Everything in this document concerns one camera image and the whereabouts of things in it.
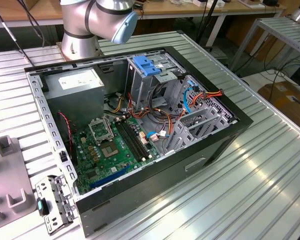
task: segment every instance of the motherboard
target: motherboard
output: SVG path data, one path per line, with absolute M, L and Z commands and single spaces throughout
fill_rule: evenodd
M 132 117 L 109 123 L 97 121 L 74 134 L 79 193 L 87 193 L 159 158 L 156 147 L 142 136 L 141 126 Z

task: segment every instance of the blue wire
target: blue wire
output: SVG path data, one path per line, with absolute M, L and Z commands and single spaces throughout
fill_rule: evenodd
M 155 131 L 151 131 L 151 132 L 149 132 L 147 135 L 146 135 L 146 137 L 147 138 L 149 138 L 151 135 L 153 135 L 153 134 L 156 134 L 156 132 Z
M 183 94 L 183 103 L 184 103 L 184 107 L 185 107 L 185 109 L 187 110 L 188 113 L 191 112 L 190 109 L 189 109 L 189 107 L 188 107 L 188 104 L 187 104 L 187 92 L 188 92 L 189 90 L 192 90 L 192 88 L 187 88 L 187 89 L 184 91 L 184 94 Z

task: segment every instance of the slotted metal table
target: slotted metal table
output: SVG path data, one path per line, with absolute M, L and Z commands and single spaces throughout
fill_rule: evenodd
M 174 46 L 253 119 L 207 168 L 88 239 L 297 239 L 300 236 L 300 128 L 233 73 L 175 31 L 100 41 L 107 54 Z M 56 46 L 27 49 L 36 65 L 64 61 Z M 0 136 L 18 138 L 30 182 L 59 175 L 18 51 L 0 52 Z M 6 239 L 84 239 L 79 220 L 48 236 L 32 212 L 0 228 Z
M 264 33 L 250 53 L 251 56 L 260 48 L 262 42 L 266 40 L 269 34 L 290 46 L 291 50 L 295 49 L 300 52 L 300 23 L 295 22 L 288 17 L 256 19 L 233 58 L 230 67 L 232 71 L 258 28 L 263 29 Z M 291 54 L 291 51 L 288 51 L 285 57 L 289 57 L 289 54 Z

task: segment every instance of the ram slot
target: ram slot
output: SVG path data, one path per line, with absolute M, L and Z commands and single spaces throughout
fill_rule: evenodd
M 142 145 L 141 141 L 136 137 L 132 128 L 126 122 L 123 123 L 123 127 L 129 134 L 129 136 L 132 136 L 131 140 L 133 140 L 133 142 L 134 142 L 135 146 L 137 147 L 138 151 L 140 152 L 140 154 L 142 154 L 142 156 L 144 158 L 147 158 L 147 156 L 148 156 L 147 152 L 146 152 L 144 146 Z
M 143 152 L 140 152 L 138 147 L 136 146 L 136 142 L 133 139 L 133 137 L 136 138 L 135 134 L 131 135 L 131 133 L 129 133 L 125 129 L 125 127 L 124 127 L 125 124 L 126 124 L 125 122 L 118 122 L 118 123 L 115 124 L 115 126 L 118 129 L 120 135 L 122 136 L 124 142 L 127 144 L 128 148 L 132 152 L 135 159 L 138 162 L 140 162 L 142 160 L 142 158 L 145 157 L 145 155 L 143 154 Z

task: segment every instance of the silver robot arm joint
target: silver robot arm joint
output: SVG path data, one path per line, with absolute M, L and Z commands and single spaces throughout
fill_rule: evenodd
M 135 30 L 134 0 L 61 0 L 62 52 L 71 59 L 100 55 L 97 36 L 124 44 Z

